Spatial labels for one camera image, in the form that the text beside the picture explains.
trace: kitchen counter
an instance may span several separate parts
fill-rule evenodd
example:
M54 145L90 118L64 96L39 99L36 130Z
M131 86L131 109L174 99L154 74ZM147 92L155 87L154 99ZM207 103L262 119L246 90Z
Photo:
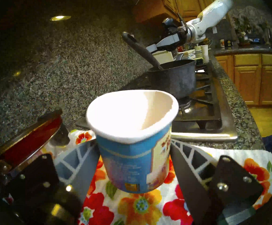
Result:
M242 149L242 150L264 150L264 144L261 141L261 135L258 127L252 117L246 103L243 101L235 85L220 66L212 53L209 55L210 61L213 66L213 71L216 73L223 90L226 94L228 104L232 110L232 115L236 124L238 133L238 140L236 142L188 142L193 145L205 146L218 149ZM135 88L137 79L132 83L121 88L121 90L129 90ZM76 123L69 127L71 129L87 129L86 119L82 117Z
M211 53L215 56L232 53L272 53L272 48L265 45L248 45L243 47L212 48Z

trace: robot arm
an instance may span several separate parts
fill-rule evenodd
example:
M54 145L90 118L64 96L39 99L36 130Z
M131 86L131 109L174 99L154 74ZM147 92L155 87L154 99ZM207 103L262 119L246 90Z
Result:
M221 19L232 9L237 0L215 0L207 6L196 19L187 22L192 32L191 43L199 43L206 38L205 32L209 27L216 26ZM240 0L241 3L250 2L255 7L264 5L262 0Z
M162 39L159 43L147 47L151 53L156 51L173 51L178 46L185 43L199 43L206 38L205 32L209 27L216 26L221 19L232 9L234 4L250 4L255 7L264 6L262 0L215 0L206 7L196 19L190 20L183 25L183 19L180 17L182 26L177 27L173 32L172 24L169 19L164 20L163 25L168 28L168 36Z

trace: blue paper cup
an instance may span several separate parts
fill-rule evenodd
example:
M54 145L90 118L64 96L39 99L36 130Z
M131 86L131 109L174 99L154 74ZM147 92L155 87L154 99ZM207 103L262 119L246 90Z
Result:
M88 107L86 119L110 181L129 193L160 186L169 171L171 123L177 100L157 90L104 94Z

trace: recessed light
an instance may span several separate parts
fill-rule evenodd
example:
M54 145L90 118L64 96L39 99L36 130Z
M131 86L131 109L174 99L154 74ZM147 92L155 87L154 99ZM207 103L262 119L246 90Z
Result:
M71 16L55 16L52 17L50 20L51 21L59 21L59 20L66 20L66 19L70 19Z

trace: gas stove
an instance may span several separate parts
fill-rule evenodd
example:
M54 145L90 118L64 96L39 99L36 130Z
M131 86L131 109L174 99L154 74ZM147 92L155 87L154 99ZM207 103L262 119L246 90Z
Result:
M147 73L120 90L151 89ZM196 91L178 99L172 138L188 141L235 141L237 131L226 95L211 63L196 66Z

